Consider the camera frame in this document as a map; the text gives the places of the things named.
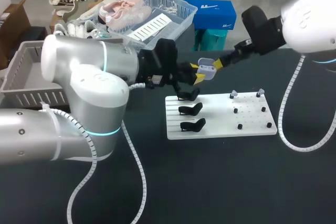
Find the white board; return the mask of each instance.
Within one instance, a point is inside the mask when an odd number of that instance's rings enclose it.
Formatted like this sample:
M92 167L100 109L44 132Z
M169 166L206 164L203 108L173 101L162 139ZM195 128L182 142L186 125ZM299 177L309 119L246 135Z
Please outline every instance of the white board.
M170 140L231 137L262 136L277 134L277 127L269 110L265 95L256 97L257 92L238 93L230 99L230 94L199 95L194 102L178 100L177 97L166 97L167 137ZM180 106L194 106L201 102L203 108L197 116L180 115ZM182 132L180 123L195 123L205 118L206 124L196 132Z

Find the gray basket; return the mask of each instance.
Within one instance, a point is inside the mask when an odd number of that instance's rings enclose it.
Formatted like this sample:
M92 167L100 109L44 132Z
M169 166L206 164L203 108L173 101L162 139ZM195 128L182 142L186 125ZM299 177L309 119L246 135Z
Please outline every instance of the gray basket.
M60 85L44 80L41 71L43 41L21 43L9 64L0 92L16 108L67 105L68 100Z

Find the black table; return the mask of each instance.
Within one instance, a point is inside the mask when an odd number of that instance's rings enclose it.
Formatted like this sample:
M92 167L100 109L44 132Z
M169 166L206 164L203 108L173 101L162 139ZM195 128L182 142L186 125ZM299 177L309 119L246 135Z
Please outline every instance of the black table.
M219 52L183 53L197 62ZM277 121L282 96L299 55L280 49L253 56L201 83L202 94L263 88ZM327 132L334 115L336 73L307 59L284 116L285 135L310 146ZM164 98L171 87L133 90L125 124L145 170L148 197L139 224L335 223L336 140L311 153L287 148L278 135L170 141ZM67 202L89 163L40 162L0 166L0 223L66 223ZM142 183L126 140L98 164L79 193L74 223L130 224Z

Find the white sneaker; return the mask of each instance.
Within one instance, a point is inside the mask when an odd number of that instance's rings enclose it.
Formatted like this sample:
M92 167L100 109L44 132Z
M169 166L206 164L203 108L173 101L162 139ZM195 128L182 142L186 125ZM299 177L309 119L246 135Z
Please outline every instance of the white sneaker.
M67 30L61 24L56 24L54 28L55 35L69 36Z
M70 37L76 37L76 26L73 23L68 24L68 33Z
M85 22L84 34L85 34L85 38L87 39L95 38L97 34L97 27L92 21L88 20Z
M85 38L84 25L76 26L76 37Z

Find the teal container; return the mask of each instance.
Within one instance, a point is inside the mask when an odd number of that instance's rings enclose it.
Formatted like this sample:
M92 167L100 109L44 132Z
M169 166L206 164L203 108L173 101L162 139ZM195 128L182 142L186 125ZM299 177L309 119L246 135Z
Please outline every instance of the teal container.
M228 30L208 29L202 37L200 51L222 51Z

